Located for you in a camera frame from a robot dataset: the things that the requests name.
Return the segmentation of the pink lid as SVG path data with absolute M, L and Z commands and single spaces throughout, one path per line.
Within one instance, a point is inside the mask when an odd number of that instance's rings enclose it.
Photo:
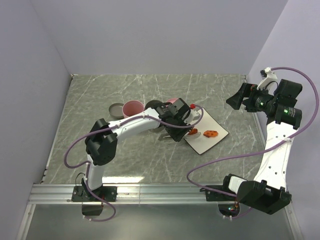
M 166 102 L 173 104 L 173 103 L 174 103 L 175 101 L 177 101 L 177 100 L 178 100 L 178 98 L 170 98 L 170 99 L 168 99 Z

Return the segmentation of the metal tongs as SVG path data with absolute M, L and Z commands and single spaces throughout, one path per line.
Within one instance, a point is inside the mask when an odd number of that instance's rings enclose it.
M 158 140 L 159 141 L 173 140 L 175 142 L 180 142 L 182 139 L 197 138 L 200 135 L 201 135 L 201 132 L 199 132 L 196 128 L 178 129 L 178 130 L 172 130 L 170 132 L 161 134 Z

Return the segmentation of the chicken drumstick toy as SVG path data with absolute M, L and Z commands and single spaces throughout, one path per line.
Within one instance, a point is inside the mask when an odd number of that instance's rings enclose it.
M 193 128 L 188 132 L 188 135 L 191 136 L 191 135 L 195 135 L 197 133 L 198 133 L 198 129 L 197 128 Z

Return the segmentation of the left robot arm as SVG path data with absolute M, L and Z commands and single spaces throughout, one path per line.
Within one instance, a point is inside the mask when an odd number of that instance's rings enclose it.
M 144 131 L 164 127 L 167 135 L 179 142 L 192 129 L 191 123 L 199 120 L 195 107 L 178 98 L 175 102 L 151 100 L 141 113 L 134 114 L 124 120 L 106 122 L 97 120 L 91 132 L 104 130 L 85 139 L 87 160 L 90 162 L 88 173 L 81 181 L 83 195 L 89 201 L 96 201 L 103 195 L 103 173 L 105 165 L 111 162 L 117 152 L 118 143 Z

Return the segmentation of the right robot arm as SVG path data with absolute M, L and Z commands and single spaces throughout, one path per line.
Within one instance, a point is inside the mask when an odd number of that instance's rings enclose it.
M 286 170 L 293 144 L 293 134 L 300 127 L 302 111 L 295 108 L 303 86 L 282 79 L 274 94 L 258 85 L 243 83 L 226 103 L 238 110 L 241 105 L 250 113 L 264 112 L 267 116 L 267 140 L 261 165 L 253 180 L 234 174 L 227 175 L 220 188 L 222 197 L 272 215 L 287 206 L 292 196 L 288 192 Z

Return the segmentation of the fried cutlet toy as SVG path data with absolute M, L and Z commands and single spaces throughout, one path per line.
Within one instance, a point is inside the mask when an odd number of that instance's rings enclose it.
M 219 133 L 215 130 L 206 130 L 203 135 L 207 138 L 215 138 L 219 135 Z

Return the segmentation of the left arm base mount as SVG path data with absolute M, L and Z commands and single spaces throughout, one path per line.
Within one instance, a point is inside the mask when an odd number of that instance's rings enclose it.
M 116 186 L 101 186 L 92 191 L 99 198 L 107 202 L 115 202 L 117 198 L 117 187 Z M 94 197 L 85 185 L 76 185 L 73 188 L 71 196 L 71 202 L 82 203 L 81 212 L 84 216 L 99 216 L 103 211 L 103 204 L 86 204 L 98 202 L 99 200 Z

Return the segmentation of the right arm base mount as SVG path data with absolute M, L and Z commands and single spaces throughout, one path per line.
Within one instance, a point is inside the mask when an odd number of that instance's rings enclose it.
M 205 200 L 207 202 L 217 202 L 219 213 L 224 218 L 235 218 L 240 214 L 240 205 L 236 203 L 236 197 L 230 190 L 224 189 L 222 185 L 206 185 L 205 187 L 216 189 L 228 194 L 208 190 L 206 188 L 200 188 L 200 192 L 204 192 Z

